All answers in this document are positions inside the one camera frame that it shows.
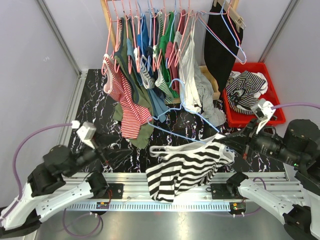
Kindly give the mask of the purple black striped tank top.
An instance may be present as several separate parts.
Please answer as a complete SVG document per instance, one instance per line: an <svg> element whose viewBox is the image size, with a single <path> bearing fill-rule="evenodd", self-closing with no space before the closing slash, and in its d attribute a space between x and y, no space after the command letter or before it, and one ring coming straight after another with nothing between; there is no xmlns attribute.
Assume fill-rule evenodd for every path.
<svg viewBox="0 0 320 240"><path fill-rule="evenodd" d="M247 70L241 72L231 83L228 84L227 81L225 90L229 107L236 113L253 115L251 107L260 98L256 98L255 93L260 91L264 83L263 79Z"/></svg>

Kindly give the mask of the white plain tank top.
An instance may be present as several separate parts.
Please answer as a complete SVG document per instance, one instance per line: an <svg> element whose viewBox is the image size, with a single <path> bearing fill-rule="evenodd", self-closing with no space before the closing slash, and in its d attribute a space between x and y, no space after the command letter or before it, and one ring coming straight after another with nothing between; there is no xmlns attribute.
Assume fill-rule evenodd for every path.
<svg viewBox="0 0 320 240"><path fill-rule="evenodd" d="M182 82L180 100L182 105L193 113L200 113L201 101L195 82L195 43L191 36L179 59L179 77Z"/></svg>

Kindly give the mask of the white navy-trimmed tank top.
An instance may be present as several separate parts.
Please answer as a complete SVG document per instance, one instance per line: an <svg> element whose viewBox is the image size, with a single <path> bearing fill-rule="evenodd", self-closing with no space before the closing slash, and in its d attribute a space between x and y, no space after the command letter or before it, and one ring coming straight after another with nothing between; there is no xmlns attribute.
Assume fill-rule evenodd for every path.
<svg viewBox="0 0 320 240"><path fill-rule="evenodd" d="M228 84L230 84L235 78L237 78L241 73L239 71L231 71L229 78L228 78ZM256 98L259 98L261 95L264 95L267 90L268 90L268 81L266 79L266 77L261 73L261 72L257 72L257 73L252 73L255 76L258 76L259 78L264 80L264 85L261 87L260 91L258 93L255 93L254 96Z"/></svg>

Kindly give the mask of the grey tank top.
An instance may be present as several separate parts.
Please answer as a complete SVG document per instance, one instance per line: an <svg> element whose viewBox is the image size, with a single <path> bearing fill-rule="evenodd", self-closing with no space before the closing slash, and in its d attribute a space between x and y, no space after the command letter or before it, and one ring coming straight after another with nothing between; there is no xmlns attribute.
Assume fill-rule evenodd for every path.
<svg viewBox="0 0 320 240"><path fill-rule="evenodd" d="M218 127L226 122L226 115L214 106L214 90L209 80L202 74L200 67L195 59L194 78L201 102L201 114L204 118Z"/></svg>

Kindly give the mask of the black white wide-striped top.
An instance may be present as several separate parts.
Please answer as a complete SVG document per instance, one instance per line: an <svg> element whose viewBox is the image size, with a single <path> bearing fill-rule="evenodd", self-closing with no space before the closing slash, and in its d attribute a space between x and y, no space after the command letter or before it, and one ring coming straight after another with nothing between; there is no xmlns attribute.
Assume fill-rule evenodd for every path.
<svg viewBox="0 0 320 240"><path fill-rule="evenodd" d="M172 203L180 194L209 184L219 168L234 163L235 152L221 144L221 138L215 134L204 143L151 146L150 156L160 158L160 162L145 171L150 198Z"/></svg>

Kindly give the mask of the light blue wire hanger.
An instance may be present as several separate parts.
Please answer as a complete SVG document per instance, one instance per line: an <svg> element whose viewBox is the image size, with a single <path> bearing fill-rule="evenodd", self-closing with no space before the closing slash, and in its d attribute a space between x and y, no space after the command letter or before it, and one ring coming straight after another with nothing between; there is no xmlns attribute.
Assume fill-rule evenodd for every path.
<svg viewBox="0 0 320 240"><path fill-rule="evenodd" d="M223 125L214 126L200 113L187 109L184 102L170 104L168 110L159 116L153 116L152 119L159 121L161 117L165 117L163 123L149 122L148 124L161 131L162 136L172 135L185 139L189 143L203 144L205 139L210 136L216 134L225 136L231 133L230 131L226 132Z"/></svg>
<svg viewBox="0 0 320 240"><path fill-rule="evenodd" d="M220 15L221 15L221 19L222 21L224 22L228 32L230 33L231 37L233 38L234 40L234 44L235 46L238 48L238 50L242 53L243 55L243 59L239 58L237 54L233 53L231 50L229 51L234 57L235 59L242 65L246 64L247 63L247 56L246 56L246 53L245 51L243 50L243 48L241 47L241 41L240 41L240 38L238 36L238 34L236 33L235 31L235 28L232 24L232 21L231 21L231 18L230 18L230 15L229 15L229 12L230 12L230 8L231 8L231 3L232 1L230 1L228 4L228 7L227 7L227 10L224 10L224 7L226 5L227 1L224 0L222 2L222 6L221 6L221 10L220 10Z"/></svg>

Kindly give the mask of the pink wire hanger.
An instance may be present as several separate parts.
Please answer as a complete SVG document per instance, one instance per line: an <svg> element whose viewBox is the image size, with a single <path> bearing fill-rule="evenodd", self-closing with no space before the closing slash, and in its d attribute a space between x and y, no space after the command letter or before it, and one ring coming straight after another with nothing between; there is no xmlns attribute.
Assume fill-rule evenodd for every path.
<svg viewBox="0 0 320 240"><path fill-rule="evenodd" d="M223 46L229 53L230 51L232 51L228 46L227 44L209 27L209 25L204 21L204 19L202 18L202 15L211 15L211 16L220 16L220 18L222 19L221 17L221 14L220 12L197 12L198 14L198 21L204 26L204 28L209 32L209 34L211 36L213 36L213 38L215 40L217 40L217 42Z"/></svg>

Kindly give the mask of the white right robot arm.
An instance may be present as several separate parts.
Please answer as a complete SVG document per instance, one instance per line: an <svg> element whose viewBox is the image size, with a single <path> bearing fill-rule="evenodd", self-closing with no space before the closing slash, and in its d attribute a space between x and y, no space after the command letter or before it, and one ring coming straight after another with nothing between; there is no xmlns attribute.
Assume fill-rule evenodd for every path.
<svg viewBox="0 0 320 240"><path fill-rule="evenodd" d="M320 129L309 119L289 122L285 134L266 132L251 120L246 127L218 140L244 159L259 153L292 167L291 179L304 189L308 205L285 201L258 186L246 174L235 173L226 181L229 197L249 199L273 215L294 240L320 238Z"/></svg>

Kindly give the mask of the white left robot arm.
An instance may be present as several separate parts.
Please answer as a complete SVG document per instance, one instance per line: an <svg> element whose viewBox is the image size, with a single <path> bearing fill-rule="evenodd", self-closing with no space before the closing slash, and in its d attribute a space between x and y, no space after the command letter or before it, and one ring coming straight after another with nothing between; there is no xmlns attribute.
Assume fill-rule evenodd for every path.
<svg viewBox="0 0 320 240"><path fill-rule="evenodd" d="M70 178L92 163L111 166L131 155L128 148L110 147L116 135L95 134L93 146L73 152L65 145L56 145L45 154L43 162L28 176L21 193L7 207L0 209L1 239L26 236L38 230L56 213L85 199L101 199L109 194L109 184L102 171L94 170L74 188L53 196Z"/></svg>

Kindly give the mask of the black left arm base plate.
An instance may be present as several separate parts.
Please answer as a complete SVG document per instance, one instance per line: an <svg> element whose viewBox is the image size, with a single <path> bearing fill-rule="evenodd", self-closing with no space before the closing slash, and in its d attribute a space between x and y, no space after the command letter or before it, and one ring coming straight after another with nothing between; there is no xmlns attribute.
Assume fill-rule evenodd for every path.
<svg viewBox="0 0 320 240"><path fill-rule="evenodd" d="M121 200L124 193L123 183L108 183L106 192L98 199L108 199L111 196L112 200Z"/></svg>

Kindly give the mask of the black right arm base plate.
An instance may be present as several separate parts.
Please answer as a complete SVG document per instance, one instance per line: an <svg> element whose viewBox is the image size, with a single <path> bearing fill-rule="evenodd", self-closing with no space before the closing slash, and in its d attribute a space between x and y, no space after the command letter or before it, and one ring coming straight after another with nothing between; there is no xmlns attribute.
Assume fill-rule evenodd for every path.
<svg viewBox="0 0 320 240"><path fill-rule="evenodd" d="M229 192L226 183L212 183L210 192L213 200L240 200L242 198L236 193Z"/></svg>

